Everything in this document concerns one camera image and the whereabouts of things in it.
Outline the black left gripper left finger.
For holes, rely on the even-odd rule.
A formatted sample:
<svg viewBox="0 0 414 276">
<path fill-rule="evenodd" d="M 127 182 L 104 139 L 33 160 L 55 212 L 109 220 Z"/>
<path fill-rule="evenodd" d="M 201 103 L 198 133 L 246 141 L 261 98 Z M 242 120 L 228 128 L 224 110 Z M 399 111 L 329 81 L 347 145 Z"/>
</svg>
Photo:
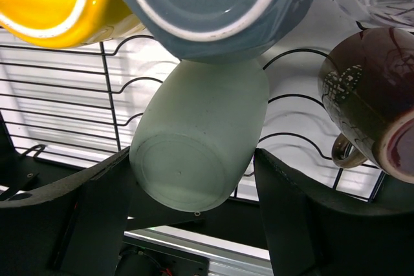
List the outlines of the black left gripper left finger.
<svg viewBox="0 0 414 276">
<path fill-rule="evenodd" d="M 2 275 L 114 275 L 135 186 L 129 149 L 1 202 Z"/>
</svg>

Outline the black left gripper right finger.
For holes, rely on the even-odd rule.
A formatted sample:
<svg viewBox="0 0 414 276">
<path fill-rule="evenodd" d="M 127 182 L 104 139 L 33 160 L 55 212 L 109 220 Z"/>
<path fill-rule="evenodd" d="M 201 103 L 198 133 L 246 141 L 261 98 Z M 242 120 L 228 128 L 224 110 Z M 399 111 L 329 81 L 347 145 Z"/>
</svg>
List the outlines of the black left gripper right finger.
<svg viewBox="0 0 414 276">
<path fill-rule="evenodd" d="M 254 154 L 275 275 L 412 275 L 413 186 L 385 177 L 372 202 L 353 198 L 264 149 Z"/>
</svg>

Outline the light green cup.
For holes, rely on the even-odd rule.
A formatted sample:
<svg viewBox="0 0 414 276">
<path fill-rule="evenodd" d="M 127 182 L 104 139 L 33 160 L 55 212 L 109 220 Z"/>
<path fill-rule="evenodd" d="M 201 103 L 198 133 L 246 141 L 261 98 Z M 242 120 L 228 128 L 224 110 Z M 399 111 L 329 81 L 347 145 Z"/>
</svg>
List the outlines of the light green cup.
<svg viewBox="0 0 414 276">
<path fill-rule="evenodd" d="M 269 100 L 258 61 L 181 61 L 141 117 L 129 150 L 140 187 L 178 211 L 203 212 L 230 197 L 258 144 Z"/>
</svg>

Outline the brown mug black inside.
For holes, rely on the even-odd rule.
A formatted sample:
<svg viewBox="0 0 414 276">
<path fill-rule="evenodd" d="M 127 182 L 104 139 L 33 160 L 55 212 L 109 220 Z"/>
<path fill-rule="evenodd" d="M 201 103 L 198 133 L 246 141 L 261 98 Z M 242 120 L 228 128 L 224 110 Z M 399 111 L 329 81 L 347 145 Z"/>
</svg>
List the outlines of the brown mug black inside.
<svg viewBox="0 0 414 276">
<path fill-rule="evenodd" d="M 413 183 L 413 34 L 380 27 L 349 36 L 323 62 L 318 89 L 340 130 L 331 149 L 338 167 L 369 160 Z"/>
</svg>

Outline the yellow mug black handle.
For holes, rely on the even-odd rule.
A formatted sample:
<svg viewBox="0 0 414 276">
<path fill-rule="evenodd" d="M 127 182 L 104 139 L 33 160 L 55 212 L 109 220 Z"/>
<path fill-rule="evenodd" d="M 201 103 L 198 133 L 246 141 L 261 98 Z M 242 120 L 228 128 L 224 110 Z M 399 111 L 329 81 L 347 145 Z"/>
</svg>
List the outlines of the yellow mug black handle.
<svg viewBox="0 0 414 276">
<path fill-rule="evenodd" d="M 80 47 L 145 29 L 122 0 L 1 0 L 1 26 L 45 48 Z"/>
</svg>

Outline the grey-blue ceramic mug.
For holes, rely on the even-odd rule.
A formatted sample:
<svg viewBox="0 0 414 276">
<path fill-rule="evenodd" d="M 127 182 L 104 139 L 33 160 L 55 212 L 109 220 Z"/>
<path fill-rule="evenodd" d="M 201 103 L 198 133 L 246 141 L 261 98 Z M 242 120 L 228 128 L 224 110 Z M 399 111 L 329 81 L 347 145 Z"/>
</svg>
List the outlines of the grey-blue ceramic mug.
<svg viewBox="0 0 414 276">
<path fill-rule="evenodd" d="M 178 59 L 256 58 L 291 32 L 314 0 L 123 0 Z"/>
</svg>

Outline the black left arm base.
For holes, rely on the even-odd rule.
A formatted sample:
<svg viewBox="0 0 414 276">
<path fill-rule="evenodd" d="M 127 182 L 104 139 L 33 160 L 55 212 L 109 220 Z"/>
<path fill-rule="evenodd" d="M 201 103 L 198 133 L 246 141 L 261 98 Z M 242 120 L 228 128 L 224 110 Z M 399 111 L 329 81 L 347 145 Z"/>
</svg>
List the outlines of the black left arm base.
<svg viewBox="0 0 414 276">
<path fill-rule="evenodd" d="M 207 275 L 210 260 L 206 257 L 124 237 L 118 254 L 115 275 Z"/>
</svg>

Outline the aluminium mounting rail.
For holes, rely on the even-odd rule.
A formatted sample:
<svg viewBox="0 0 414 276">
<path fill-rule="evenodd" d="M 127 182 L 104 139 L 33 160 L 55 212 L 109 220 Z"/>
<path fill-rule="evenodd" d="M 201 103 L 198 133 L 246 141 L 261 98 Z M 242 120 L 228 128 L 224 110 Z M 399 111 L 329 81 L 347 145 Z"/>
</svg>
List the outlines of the aluminium mounting rail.
<svg viewBox="0 0 414 276">
<path fill-rule="evenodd" d="M 124 236 L 205 257 L 210 261 L 209 275 L 273 274 L 269 252 L 265 249 L 169 226 L 125 231 Z"/>
</svg>

